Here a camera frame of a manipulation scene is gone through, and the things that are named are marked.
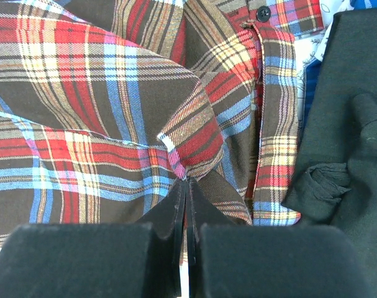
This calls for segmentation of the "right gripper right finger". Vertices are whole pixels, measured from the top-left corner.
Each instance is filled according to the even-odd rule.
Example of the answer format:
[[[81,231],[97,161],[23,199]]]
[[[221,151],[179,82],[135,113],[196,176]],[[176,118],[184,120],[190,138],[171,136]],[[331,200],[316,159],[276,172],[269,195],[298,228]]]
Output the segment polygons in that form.
[[[350,240],[325,226],[252,227],[229,220],[186,183],[191,297],[370,297]]]

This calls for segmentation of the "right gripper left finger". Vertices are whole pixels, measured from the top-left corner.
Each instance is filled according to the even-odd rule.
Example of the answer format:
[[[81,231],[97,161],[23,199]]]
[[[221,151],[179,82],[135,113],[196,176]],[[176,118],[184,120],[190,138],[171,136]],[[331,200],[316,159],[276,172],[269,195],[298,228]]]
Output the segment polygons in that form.
[[[29,224],[0,251],[0,297],[178,297],[186,181],[135,223]]]

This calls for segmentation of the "plaid long sleeve shirt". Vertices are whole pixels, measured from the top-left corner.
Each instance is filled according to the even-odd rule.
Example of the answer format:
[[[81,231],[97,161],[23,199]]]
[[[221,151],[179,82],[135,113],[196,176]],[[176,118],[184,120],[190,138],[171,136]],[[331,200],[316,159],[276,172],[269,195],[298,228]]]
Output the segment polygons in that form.
[[[295,224],[296,41],[323,27],[319,1],[0,1],[0,246],[133,222],[188,176]]]

